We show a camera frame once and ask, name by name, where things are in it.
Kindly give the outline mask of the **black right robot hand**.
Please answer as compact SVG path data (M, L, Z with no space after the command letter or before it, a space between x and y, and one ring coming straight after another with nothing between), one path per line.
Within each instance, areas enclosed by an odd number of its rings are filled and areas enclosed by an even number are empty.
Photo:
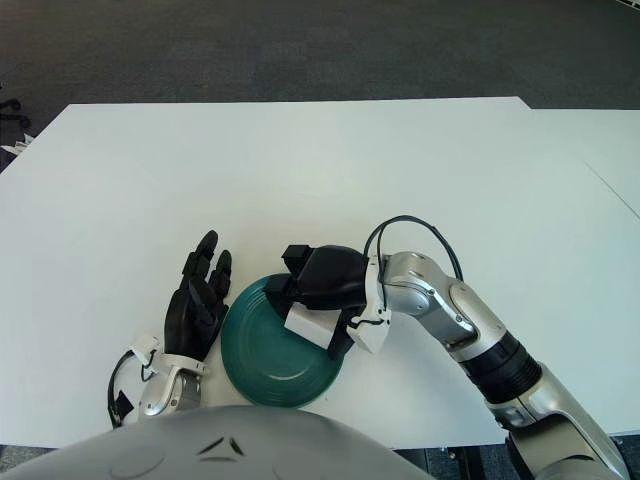
M341 360L354 344L348 323L366 304L365 256L343 246L290 245L282 259L288 272L263 288L269 304L287 330Z

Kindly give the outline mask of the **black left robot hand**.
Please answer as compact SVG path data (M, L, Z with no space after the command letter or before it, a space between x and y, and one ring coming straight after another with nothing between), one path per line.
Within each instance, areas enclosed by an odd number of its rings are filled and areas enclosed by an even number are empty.
M217 243L218 234L211 230L187 256L165 317L167 354L203 361L221 330L229 310L225 299L231 286L232 256L223 250L212 265Z

